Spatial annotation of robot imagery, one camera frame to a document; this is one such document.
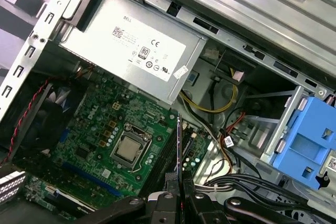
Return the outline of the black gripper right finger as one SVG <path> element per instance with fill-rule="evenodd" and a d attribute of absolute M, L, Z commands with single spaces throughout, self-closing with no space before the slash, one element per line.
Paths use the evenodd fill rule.
<path fill-rule="evenodd" d="M 268 207 L 241 197 L 231 197 L 221 205 L 195 190 L 191 177 L 183 177 L 186 223 L 299 223 Z"/>

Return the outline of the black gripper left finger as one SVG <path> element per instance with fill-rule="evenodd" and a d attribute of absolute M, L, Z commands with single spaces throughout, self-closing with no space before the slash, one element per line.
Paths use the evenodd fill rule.
<path fill-rule="evenodd" d="M 181 223 L 180 176 L 165 174 L 165 190 L 150 194 L 147 200 L 127 196 L 109 207 L 96 210 L 76 223 Z"/>

